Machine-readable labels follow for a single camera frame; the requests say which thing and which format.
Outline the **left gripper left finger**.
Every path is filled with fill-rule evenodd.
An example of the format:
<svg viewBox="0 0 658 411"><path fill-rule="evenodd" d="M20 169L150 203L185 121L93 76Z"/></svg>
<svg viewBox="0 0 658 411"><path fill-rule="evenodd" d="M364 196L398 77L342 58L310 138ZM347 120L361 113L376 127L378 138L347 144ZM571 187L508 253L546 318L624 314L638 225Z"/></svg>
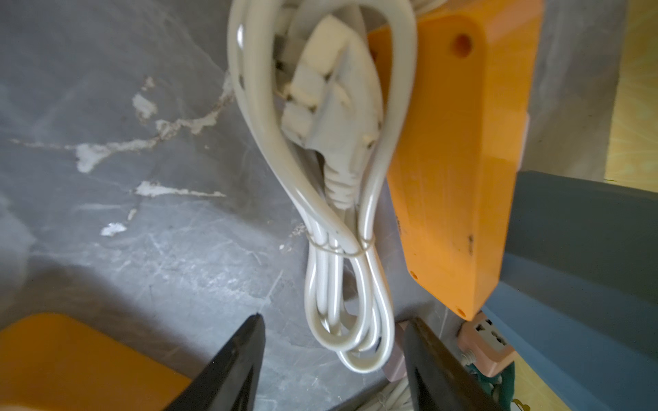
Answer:
<svg viewBox="0 0 658 411"><path fill-rule="evenodd" d="M264 318L251 315L165 411L252 410L265 346Z"/></svg>

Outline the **orange power strip with adapters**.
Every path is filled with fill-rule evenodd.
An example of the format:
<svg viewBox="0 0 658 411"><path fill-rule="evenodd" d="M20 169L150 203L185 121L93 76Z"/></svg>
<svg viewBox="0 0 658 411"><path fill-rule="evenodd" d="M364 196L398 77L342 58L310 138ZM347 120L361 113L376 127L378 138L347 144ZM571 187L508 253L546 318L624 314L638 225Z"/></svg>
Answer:
<svg viewBox="0 0 658 411"><path fill-rule="evenodd" d="M1 330L3 410L162 410L190 378L56 313Z"/></svg>

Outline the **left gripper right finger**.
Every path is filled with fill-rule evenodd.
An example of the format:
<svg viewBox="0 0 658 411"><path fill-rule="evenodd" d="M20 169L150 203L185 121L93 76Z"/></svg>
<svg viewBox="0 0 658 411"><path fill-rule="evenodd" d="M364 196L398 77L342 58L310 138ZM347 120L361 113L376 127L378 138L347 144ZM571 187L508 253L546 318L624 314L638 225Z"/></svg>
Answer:
<svg viewBox="0 0 658 411"><path fill-rule="evenodd" d="M420 318L408 321L404 355L414 410L499 410Z"/></svg>

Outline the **pink power strip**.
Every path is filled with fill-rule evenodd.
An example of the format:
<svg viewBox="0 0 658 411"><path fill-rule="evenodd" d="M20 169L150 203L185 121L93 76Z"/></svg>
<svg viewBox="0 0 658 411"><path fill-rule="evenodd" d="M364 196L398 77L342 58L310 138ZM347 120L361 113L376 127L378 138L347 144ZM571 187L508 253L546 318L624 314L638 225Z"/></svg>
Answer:
<svg viewBox="0 0 658 411"><path fill-rule="evenodd" d="M517 351L494 326L485 313L462 324L458 335L461 364L474 366L482 375L493 378L517 359Z"/></svg>

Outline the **pink USB charger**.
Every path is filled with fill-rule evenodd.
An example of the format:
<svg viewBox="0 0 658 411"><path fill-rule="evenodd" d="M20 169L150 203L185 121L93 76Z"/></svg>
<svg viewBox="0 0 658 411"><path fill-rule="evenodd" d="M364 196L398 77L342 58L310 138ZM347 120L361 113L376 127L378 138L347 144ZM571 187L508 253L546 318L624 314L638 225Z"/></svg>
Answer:
<svg viewBox="0 0 658 411"><path fill-rule="evenodd" d="M401 321L395 325L392 353L382 368L383 373L390 383L396 383L407 376L404 354L404 333L407 325L407 321Z"/></svg>

